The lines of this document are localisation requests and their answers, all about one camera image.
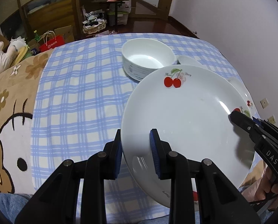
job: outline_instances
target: hello kitty blanket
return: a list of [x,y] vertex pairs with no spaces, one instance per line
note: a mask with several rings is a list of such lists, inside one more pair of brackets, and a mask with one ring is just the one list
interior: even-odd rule
[[35,192],[30,169],[32,113],[39,79],[52,50],[0,74],[0,192]]

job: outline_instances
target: cherry pattern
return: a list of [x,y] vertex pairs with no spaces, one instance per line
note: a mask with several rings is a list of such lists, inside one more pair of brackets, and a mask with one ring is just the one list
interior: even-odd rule
[[182,72],[182,69],[174,68],[171,70],[171,75],[166,73],[167,77],[165,77],[165,79],[164,79],[164,85],[166,87],[171,87],[172,85],[175,88],[180,87],[182,82],[184,82],[186,80],[184,73],[182,73],[183,75],[180,75],[181,72]]
[[248,107],[250,107],[250,108],[253,107],[253,103],[252,103],[250,100],[247,101],[247,105],[248,105]]
[[240,106],[239,108],[235,108],[233,111],[238,111],[240,113],[245,114],[249,118],[252,118],[250,112],[248,110],[243,110],[242,106]]

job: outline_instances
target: white bowl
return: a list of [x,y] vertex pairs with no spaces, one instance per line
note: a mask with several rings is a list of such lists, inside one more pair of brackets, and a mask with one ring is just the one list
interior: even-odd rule
[[137,81],[159,68],[173,65],[175,61],[172,49],[154,39],[131,39],[122,46],[123,69]]

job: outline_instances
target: white plate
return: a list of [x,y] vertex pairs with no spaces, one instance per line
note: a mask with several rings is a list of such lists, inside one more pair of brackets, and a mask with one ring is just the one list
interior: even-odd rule
[[253,103],[253,99],[252,99],[248,89],[245,87],[245,85],[240,80],[238,80],[236,77],[228,78],[228,82],[230,82],[232,84],[232,86],[235,87],[235,89],[240,93],[240,95],[243,97],[243,99],[246,101],[246,103],[249,104],[248,105],[249,111],[250,111],[251,115],[255,117],[256,108]]
[[[164,85],[164,79],[171,76],[180,78],[180,87]],[[235,108],[244,111],[247,105],[227,80],[212,71],[174,65],[145,77],[129,97],[121,125],[124,157],[139,186],[169,206],[170,180],[158,179],[149,144],[149,132],[157,128],[172,150],[195,161],[212,159],[239,187],[252,164],[254,143],[230,122]]]
[[204,69],[207,69],[206,65],[202,65],[199,61],[193,59],[192,57],[189,57],[187,55],[179,55],[177,57],[177,60],[182,65],[188,65],[188,66],[198,66]]

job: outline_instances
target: blue jeans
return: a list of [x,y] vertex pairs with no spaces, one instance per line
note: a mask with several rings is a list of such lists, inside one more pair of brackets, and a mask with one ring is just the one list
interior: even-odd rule
[[[26,194],[3,194],[0,193],[0,210],[11,223],[14,223],[16,216],[31,198],[31,195]],[[261,223],[264,223],[273,212],[266,210],[261,214]],[[164,216],[152,220],[140,221],[138,224],[168,224],[169,216]],[[199,211],[195,212],[196,224],[200,224]]]

